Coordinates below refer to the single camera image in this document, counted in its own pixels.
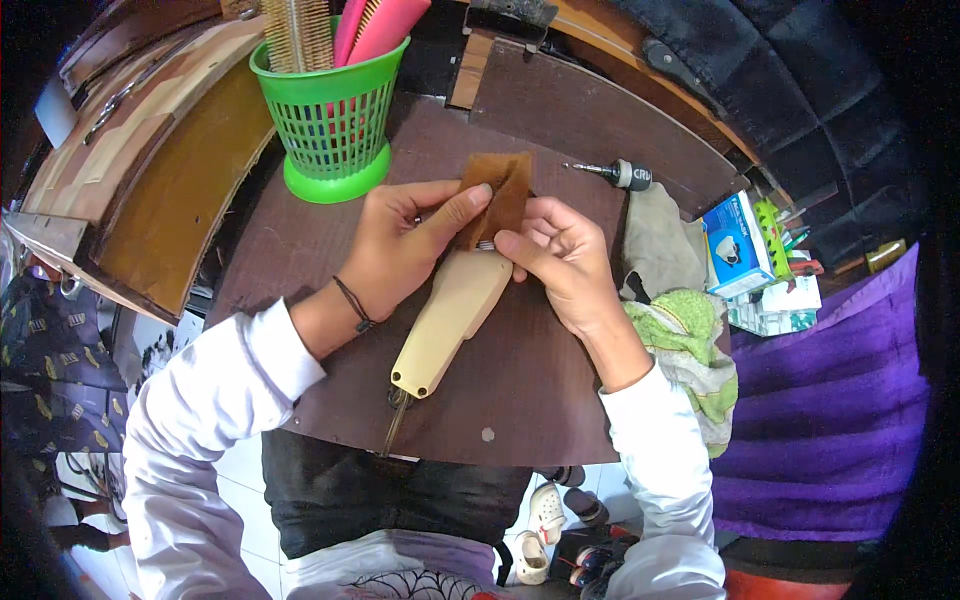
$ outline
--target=floor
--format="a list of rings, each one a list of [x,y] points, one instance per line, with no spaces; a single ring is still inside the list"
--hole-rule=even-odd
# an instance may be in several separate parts
[[[162,369],[166,360],[196,339],[202,328],[203,322],[189,314],[180,322],[176,330],[154,320],[137,316],[130,311],[124,311],[121,314],[117,326],[114,359],[132,387],[128,395],[129,403],[135,401],[134,390],[137,388],[138,380],[142,383],[142,373]],[[173,332],[172,344],[169,346],[168,330]],[[144,361],[143,355],[148,348],[151,348],[150,360]],[[270,519],[270,508],[263,499],[265,484],[260,469],[260,453],[259,437],[237,443],[217,462],[216,469],[219,473],[217,483],[220,495],[243,518],[244,533],[240,551],[244,563],[271,596],[283,598],[287,591],[283,583],[286,557],[280,551],[279,532]],[[75,456],[81,462],[86,459],[85,456]],[[119,473],[120,456],[110,455],[109,459],[112,471]],[[77,475],[67,467],[64,455],[60,456],[58,467],[58,473],[63,481],[92,490],[92,486],[83,476]],[[626,473],[619,463],[589,465],[585,470],[587,481],[581,489],[595,492],[604,501],[610,510],[611,521],[631,521],[640,517],[640,509],[629,494],[624,483]],[[542,483],[544,483],[543,477],[534,474],[521,503],[519,518],[506,532],[506,542],[512,550],[516,536],[527,529],[530,495]],[[560,488],[561,496],[564,491],[564,488]],[[564,509],[567,510],[565,528],[580,526],[577,517],[565,507]],[[116,533],[122,527],[119,521],[107,516],[92,517],[87,522],[110,533]],[[86,573],[91,583],[103,592],[102,597],[127,600],[131,593],[141,595],[130,548],[120,548],[107,553],[75,548],[70,554],[79,570]],[[508,585],[513,582],[514,576],[511,574]],[[95,592],[94,597],[101,596]]]

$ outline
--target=pink comb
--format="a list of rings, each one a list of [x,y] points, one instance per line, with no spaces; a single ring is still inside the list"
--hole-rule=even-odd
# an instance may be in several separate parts
[[[353,42],[357,38],[357,28],[360,26],[360,17],[367,6],[367,0],[347,0],[344,13],[340,16],[337,25],[337,35],[333,38],[333,66],[342,67],[347,64]]]
[[[428,8],[430,0],[382,0],[353,45],[347,64],[375,59],[399,46]]]

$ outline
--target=fingernail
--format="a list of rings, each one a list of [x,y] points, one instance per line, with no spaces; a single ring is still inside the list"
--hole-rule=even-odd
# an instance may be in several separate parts
[[[493,237],[493,243],[503,250],[509,250],[516,245],[514,233],[508,229],[502,229]]]
[[[490,187],[489,183],[474,185],[473,189],[469,191],[468,197],[474,206],[483,206],[493,197],[493,188]]]

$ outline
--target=man's right hand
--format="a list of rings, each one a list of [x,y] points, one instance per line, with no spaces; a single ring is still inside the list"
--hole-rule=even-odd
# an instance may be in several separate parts
[[[493,239],[515,263],[514,279],[536,276],[561,323],[584,343],[607,392],[637,382],[653,361],[620,306],[603,231],[556,198],[527,201],[522,234]]]

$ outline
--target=man's left hand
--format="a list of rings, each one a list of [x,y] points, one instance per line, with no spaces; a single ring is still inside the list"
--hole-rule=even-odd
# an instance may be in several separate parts
[[[433,272],[453,236],[487,207],[483,183],[460,194],[456,180],[381,185],[367,194],[353,248],[339,273],[374,321],[383,321]],[[420,226],[418,214],[437,212]]]

